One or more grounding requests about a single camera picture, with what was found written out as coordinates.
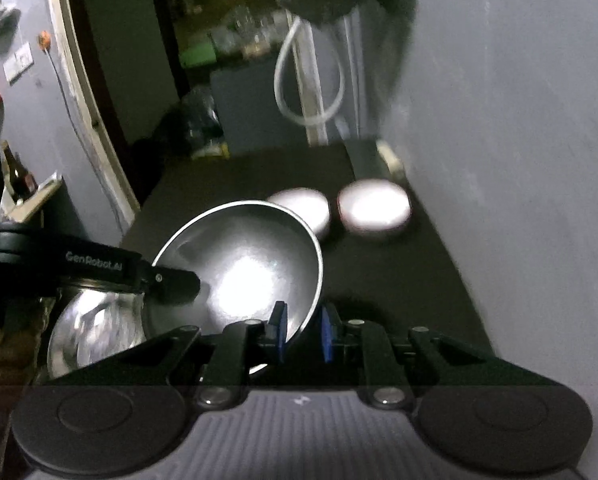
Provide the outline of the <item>person left hand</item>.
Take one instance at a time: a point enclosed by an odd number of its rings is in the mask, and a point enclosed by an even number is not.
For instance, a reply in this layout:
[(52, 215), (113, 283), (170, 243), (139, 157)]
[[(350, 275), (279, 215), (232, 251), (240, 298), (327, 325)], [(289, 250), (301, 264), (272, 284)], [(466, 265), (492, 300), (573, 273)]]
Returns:
[(40, 298), (21, 309), (0, 303), (0, 413), (8, 414), (37, 373), (42, 335), (55, 300)]

